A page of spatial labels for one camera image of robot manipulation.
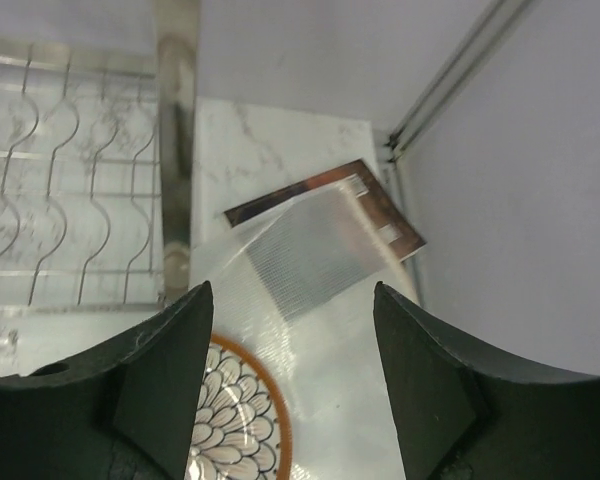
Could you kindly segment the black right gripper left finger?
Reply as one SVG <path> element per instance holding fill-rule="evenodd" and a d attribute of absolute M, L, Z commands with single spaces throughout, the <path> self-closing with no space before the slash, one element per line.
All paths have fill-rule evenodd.
<path fill-rule="evenodd" d="M 0 479 L 182 479 L 213 323 L 203 282 L 146 321 L 0 377 Z"/>

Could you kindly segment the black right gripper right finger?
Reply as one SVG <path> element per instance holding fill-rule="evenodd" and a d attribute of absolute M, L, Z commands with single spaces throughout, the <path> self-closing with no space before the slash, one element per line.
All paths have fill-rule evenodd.
<path fill-rule="evenodd" d="M 600 376 L 538 363 L 385 283 L 376 339 L 409 479 L 600 479 Z"/>

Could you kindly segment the floral patterned orange-rim bowl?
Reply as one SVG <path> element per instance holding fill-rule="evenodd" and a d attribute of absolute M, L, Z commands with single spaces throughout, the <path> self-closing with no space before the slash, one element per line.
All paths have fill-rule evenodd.
<path fill-rule="evenodd" d="M 214 333 L 185 477 L 283 480 L 291 466 L 291 421 L 278 385 L 252 353 Z"/>

